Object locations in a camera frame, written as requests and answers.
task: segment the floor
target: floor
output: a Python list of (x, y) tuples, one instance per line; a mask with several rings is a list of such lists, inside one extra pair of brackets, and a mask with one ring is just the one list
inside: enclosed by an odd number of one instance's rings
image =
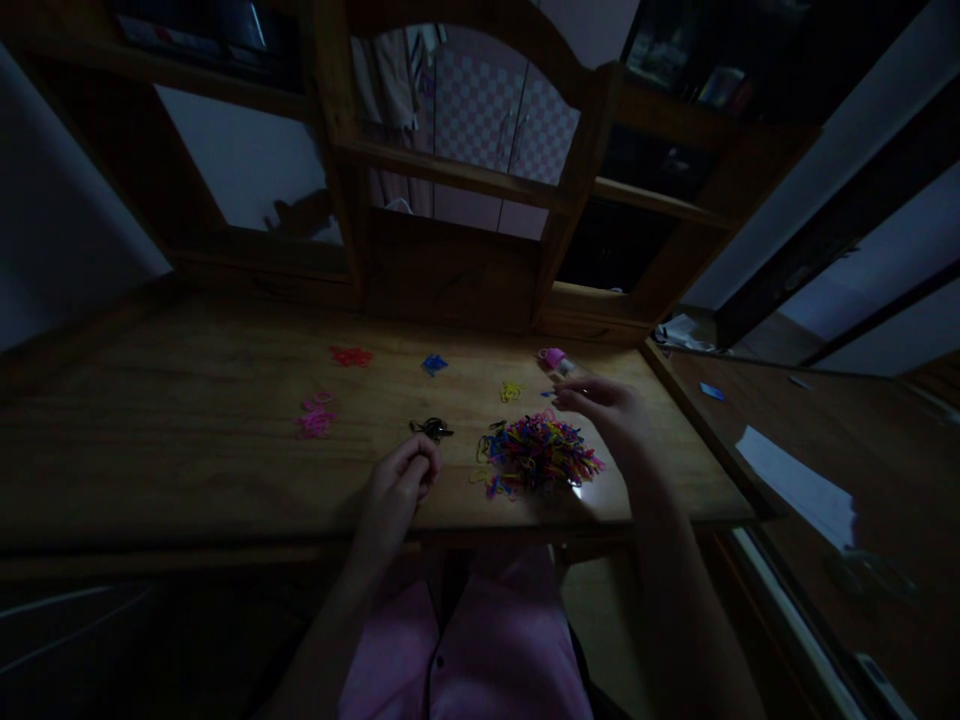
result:
[(561, 592), (590, 679), (634, 720), (656, 717), (643, 679), (640, 587), (625, 552), (569, 568)]
[[(639, 586), (626, 553), (562, 579), (592, 681), (634, 720), (649, 709), (638, 648)], [(319, 608), (333, 574), (280, 571), (179, 583), (85, 718), (239, 720), (268, 664)]]
[[(676, 315), (680, 313), (697, 321), (697, 329), (692, 333), (694, 339), (716, 345), (717, 326), (711, 311), (681, 305), (675, 311)], [(819, 350), (824, 342), (786, 315), (774, 313), (731, 349), (735, 357), (778, 365), (799, 365)]]

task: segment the rubber band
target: rubber band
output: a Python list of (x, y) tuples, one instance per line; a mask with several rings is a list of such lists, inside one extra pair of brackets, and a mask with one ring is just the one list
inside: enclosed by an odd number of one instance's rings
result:
[(437, 373), (445, 367), (450, 367), (439, 355), (427, 355), (427, 359), (421, 363), (421, 367), (427, 371), (430, 377), (436, 377)]
[(300, 426), (300, 432), (297, 434), (298, 440), (327, 437), (330, 421), (337, 418), (336, 413), (327, 412), (323, 407), (324, 403), (331, 400), (333, 400), (333, 393), (319, 392), (303, 401), (303, 409), (308, 411), (307, 414), (293, 420)]
[(500, 402), (519, 400), (525, 387), (526, 385), (520, 385), (515, 382), (510, 382), (509, 380), (504, 380), (503, 389), (500, 391)]
[(331, 347), (330, 352), (333, 353), (333, 359), (340, 363), (343, 367), (350, 367), (351, 365), (357, 365), (358, 367), (369, 367), (370, 361), (373, 360), (372, 352), (361, 350), (358, 347)]
[(478, 468), (470, 482), (486, 479), (491, 499), (507, 495), (516, 500), (534, 491), (552, 495), (558, 482), (581, 487), (605, 467), (593, 448), (584, 445), (579, 428), (557, 421), (552, 408), (510, 425), (493, 423), (490, 430), (492, 434), (477, 442), (477, 460), (482, 462), (485, 457), (495, 470)]

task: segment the desk surface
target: desk surface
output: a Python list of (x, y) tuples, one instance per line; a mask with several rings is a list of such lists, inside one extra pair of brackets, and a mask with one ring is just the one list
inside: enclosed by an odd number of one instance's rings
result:
[[(629, 520), (611, 466), (582, 497), (509, 502), (468, 482), (491, 422), (542, 410), (551, 383), (544, 338), (418, 326), (268, 301), (192, 297), (0, 408), (0, 507), (8, 554), (70, 548), (176, 547), (308, 540), (349, 533), (372, 463), (439, 416), (455, 435), (414, 519), (415, 533), (595, 532)], [(373, 353), (340, 367), (330, 346)], [(591, 370), (640, 387), (674, 460), (694, 522), (753, 511), (636, 350), (563, 341)], [(450, 366), (430, 378), (420, 364)], [(504, 404), (504, 380), (524, 383)], [(332, 392), (328, 439), (297, 440), (300, 403)], [(588, 445), (609, 453), (580, 416)]]
[[(897, 383), (674, 353), (690, 390), (720, 388), (703, 406), (733, 444), (749, 424), (853, 495), (857, 547), (893, 560), (919, 588), (914, 603), (858, 601), (828, 577), (833, 547), (796, 515), (764, 534), (848, 652), (863, 652), (921, 718), (956, 712), (960, 642), (960, 428)], [(789, 382), (797, 375), (813, 390)]]

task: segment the wooden shelf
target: wooden shelf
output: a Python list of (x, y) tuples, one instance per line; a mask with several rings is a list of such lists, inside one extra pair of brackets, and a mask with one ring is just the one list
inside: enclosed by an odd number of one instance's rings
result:
[(524, 205), (534, 205), (561, 213), (566, 213), (569, 206), (569, 203), (559, 196), (554, 185), (477, 165), (365, 140), (354, 140), (339, 145), (334, 150), (344, 162), (370, 165), (421, 180), (514, 200)]
[(131, 47), (101, 3), (92, 0), (11, 3), (0, 10), (0, 37), (8, 47), (84, 67), (156, 83), (253, 110), (306, 120), (303, 95), (239, 80)]
[(732, 148), (742, 132), (735, 119), (645, 87), (629, 72), (613, 119), (644, 135), (718, 155)]
[(690, 222), (699, 223), (700, 225), (709, 225), (723, 230), (733, 230), (740, 225), (738, 220), (717, 215), (716, 213), (704, 210), (684, 200), (677, 200), (669, 195), (661, 195), (660, 193), (643, 190), (642, 188), (632, 185), (625, 185), (615, 180), (608, 180), (607, 178), (598, 177), (594, 181), (593, 194), (606, 198), (607, 200), (615, 200), (626, 203), (627, 205), (634, 205), (646, 210), (653, 210), (654, 212), (663, 213), (664, 215), (670, 215), (680, 220), (689, 220)]
[(599, 290), (555, 282), (547, 295), (545, 311), (568, 317), (603, 320), (624, 325), (649, 325), (640, 318), (629, 295), (612, 290)]

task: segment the finger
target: finger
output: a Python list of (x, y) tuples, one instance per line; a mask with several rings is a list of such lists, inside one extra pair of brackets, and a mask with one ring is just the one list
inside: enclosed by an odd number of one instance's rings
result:
[(409, 437), (394, 449), (388, 457), (392, 467), (399, 468), (398, 472), (402, 473), (403, 469), (405, 469), (409, 462), (417, 455), (423, 455), (430, 461), (430, 472), (432, 475), (435, 476), (440, 472), (442, 466), (440, 449), (433, 440), (423, 433), (415, 433)]
[(575, 390), (557, 390), (557, 399), (554, 403), (558, 410), (578, 412), (593, 420), (602, 410), (598, 405), (581, 392)]
[(573, 390), (575, 392), (586, 392), (591, 395), (615, 395), (623, 390), (623, 385), (605, 377), (591, 376), (568, 380), (566, 382), (554, 385), (557, 390)]
[[(407, 469), (404, 471), (403, 475), (400, 476), (400, 480), (397, 482), (398, 485), (415, 487), (420, 484), (420, 481), (423, 480), (424, 476), (430, 470), (430, 460), (425, 458), (423, 455), (417, 455), (415, 458), (410, 460), (410, 464), (407, 466)], [(420, 490), (417, 490), (417, 500), (419, 497)]]

